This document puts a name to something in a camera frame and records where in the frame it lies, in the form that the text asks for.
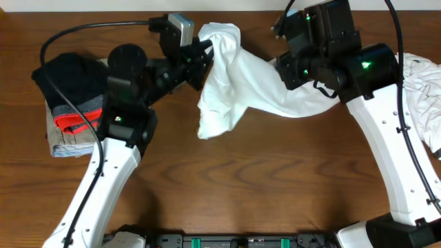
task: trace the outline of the black cable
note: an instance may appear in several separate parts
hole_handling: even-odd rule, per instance
[[[73,28],[69,28],[67,30],[61,31],[60,33],[54,35],[53,37],[50,37],[48,39],[48,41],[46,41],[43,46],[41,47],[40,50],[40,62],[41,62],[41,68],[43,68],[43,73],[45,74],[46,80],[48,80],[49,84],[54,88],[54,90],[57,92],[57,94],[77,113],[79,114],[79,116],[83,119],[83,121],[86,122],[86,124],[88,125],[90,131],[92,132],[92,135],[96,141],[96,144],[98,145],[98,151],[99,151],[99,164],[98,167],[96,169],[96,173],[95,176],[92,180],[92,182],[90,183],[89,189],[86,191],[83,200],[81,201],[80,205],[78,206],[78,209],[74,215],[74,218],[72,219],[72,223],[70,224],[70,227],[68,229],[68,233],[65,237],[64,240],[64,245],[63,248],[68,248],[70,245],[70,241],[72,239],[72,234],[75,230],[75,225],[76,222],[79,219],[79,216],[81,215],[81,212],[83,211],[83,208],[86,204],[86,202],[88,201],[88,198],[90,196],[90,194],[92,193],[92,190],[94,189],[94,186],[98,180],[98,178],[100,177],[101,173],[103,172],[103,165],[104,165],[104,152],[103,152],[103,146],[100,142],[100,140],[98,139],[98,136],[96,135],[95,129],[93,128],[92,124],[86,119],[86,117],[84,116],[83,113],[81,113],[76,107],[75,105],[73,105],[69,99],[66,98],[66,96],[60,91],[60,89],[55,85],[55,83],[52,81],[52,79],[50,78],[49,72],[48,72],[48,67],[45,64],[45,53],[46,50],[48,48],[48,46],[54,42],[56,39],[62,37],[65,34],[69,34],[72,32],[76,32],[79,30],[83,30],[86,28],[100,28],[100,27],[108,27],[108,26],[117,26],[117,25],[148,25],[148,21],[122,21],[122,22],[112,22],[112,23],[91,23],[91,24],[85,24],[85,25],[80,25],[77,27],[73,27]]]
[[[283,32],[285,31],[285,23],[286,23],[288,11],[289,11],[289,9],[291,9],[291,6],[295,1],[296,0],[289,1],[287,7],[285,8],[285,11],[283,12],[282,17],[280,18],[280,29],[278,31],[278,36],[280,36],[280,37],[283,35]]]
[[[390,0],[384,0],[386,2],[387,7],[389,8],[389,11],[392,15],[393,24],[395,25],[396,33],[397,33],[397,40],[398,40],[398,118],[400,120],[400,127],[401,132],[404,137],[404,141],[406,142],[407,149],[409,150],[409,154],[412,158],[413,164],[415,165],[416,171],[418,175],[420,176],[420,179],[422,181],[422,184],[424,185],[424,188],[426,189],[427,194],[429,195],[429,200],[431,203],[435,205],[435,208],[437,211],[441,214],[441,206],[438,204],[439,199],[436,198],[435,194],[433,193],[432,189],[430,188],[430,184],[427,181],[426,176],[424,175],[424,172],[422,171],[421,165],[418,162],[418,158],[415,154],[415,151],[413,150],[411,140],[409,138],[409,134],[407,133],[408,127],[406,125],[406,121],[404,119],[404,108],[403,108],[403,102],[402,102],[402,91],[403,91],[403,70],[404,70],[404,48],[403,48],[403,41],[402,41],[402,33],[401,33],[401,26],[400,21],[398,20],[397,12],[395,11],[395,8],[393,7]]]

